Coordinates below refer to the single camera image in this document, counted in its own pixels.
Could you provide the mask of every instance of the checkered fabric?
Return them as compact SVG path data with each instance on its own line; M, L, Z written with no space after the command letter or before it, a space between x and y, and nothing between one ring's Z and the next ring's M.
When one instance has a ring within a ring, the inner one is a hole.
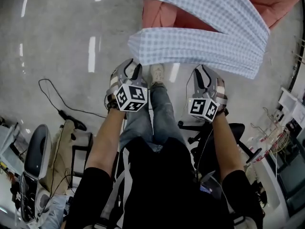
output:
M142 65L200 63L253 79L263 62L269 29L249 0L161 0L219 32L185 28L146 28L128 45Z

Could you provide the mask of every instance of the gray concrete floor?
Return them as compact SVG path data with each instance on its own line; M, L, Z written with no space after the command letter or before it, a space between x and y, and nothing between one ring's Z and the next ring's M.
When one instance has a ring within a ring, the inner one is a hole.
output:
M51 79L70 107L106 115L103 100L109 77L119 63L132 57L127 41L141 27L142 0L27 0L22 17L23 3L0 0L0 115L23 122L27 139L31 134L25 129L33 131L42 123L54 135L62 119L40 91L41 78ZM290 83L295 64L292 51L302 35L301 11L299 3L272 31L264 63L254 80L218 71L226 82L229 122L246 125L243 140L254 134L250 123L263 114L262 107L274 110L280 87ZM90 37L95 37L94 73L88 72ZM192 70L181 66L172 83L166 68L165 84L177 121L181 116L188 123L194 121L183 113L185 85ZM101 118L68 110L49 84L42 86L59 109L97 133ZM188 87L191 95L192 80Z

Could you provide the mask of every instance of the backpack strap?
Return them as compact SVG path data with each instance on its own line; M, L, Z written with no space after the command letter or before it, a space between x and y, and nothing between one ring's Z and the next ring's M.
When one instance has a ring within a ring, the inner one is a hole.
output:
M107 200L107 203L101 213L101 218L109 220L111 211L114 208L115 201L119 194L119 188L120 185L124 179L124 195L123 195L123 214L121 218L117 222L117 228L123 227L124 222L124 214L125 214L125 205L128 196L130 195L131 189L132 189L132 176L130 174L130 164L128 164L128 157L129 157L129 151L124 148L123 150L123 163L124 163L124 172L122 172L119 177L117 178L116 182L113 185L112 192Z

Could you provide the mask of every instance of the blue jeans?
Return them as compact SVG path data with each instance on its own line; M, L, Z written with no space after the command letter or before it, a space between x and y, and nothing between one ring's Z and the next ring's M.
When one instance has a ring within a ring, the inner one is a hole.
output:
M50 214L43 223L40 229L60 229L63 220L63 211L66 207L66 202L68 200L66 195L55 194L53 197L53 202L50 207Z
M138 112L127 112L127 125L120 136L120 150L131 140L141 136L154 152L159 152L169 137L183 144L184 139L173 115L173 106L162 83L151 87L153 128L148 103Z

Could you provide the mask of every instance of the strap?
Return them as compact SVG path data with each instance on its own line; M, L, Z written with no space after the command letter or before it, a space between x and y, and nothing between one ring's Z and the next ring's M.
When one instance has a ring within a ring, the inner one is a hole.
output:
M124 222L124 214L125 214L125 205L127 198L131 192L132 189L132 176L130 174L130 164L128 164L128 157L129 157L129 151L124 148L123 150L123 163L124 163L124 172L120 174L120 176L117 178L116 182L113 185L112 192L108 198L108 201L101 213L101 218L109 220L111 211L114 208L115 201L119 194L119 188L120 185L124 179L124 195L123 195L123 214L121 218L117 222L118 228L123 227Z
M112 209L114 208L115 205L115 201L118 197L119 194L119 188L120 188L120 184L122 183L123 179L124 179L125 173L122 172L120 174L120 176L118 177L118 179L116 180L115 184L113 185L113 189L112 192L107 200L107 203L101 213L101 218L105 218L107 220L109 220L110 214Z
M109 95L111 95L111 94L114 94L114 92L115 92L116 90L119 90L119 86L118 86L118 85L115 85L115 86L109 88L109 89L106 91L106 95L109 96Z
M217 93L224 95L224 86L217 86Z
M112 100L109 101L109 103L107 103L107 109L108 109L108 113L109 113L110 109L120 110L118 102L116 101L116 99L112 99Z
M221 98L221 97L216 97L215 102L222 104L222 105L227 105L228 100Z
M114 85L115 83L117 83L119 81L118 76L116 75L115 77L113 77L112 79L110 79L110 86Z
M128 166L128 157L129 157L129 151L125 148L123 151L123 162L124 162L124 173L125 173L124 195L123 195L123 214L117 222L117 226L119 228L123 228L125 205L126 205L127 198L132 190L132 176L130 174L130 168Z

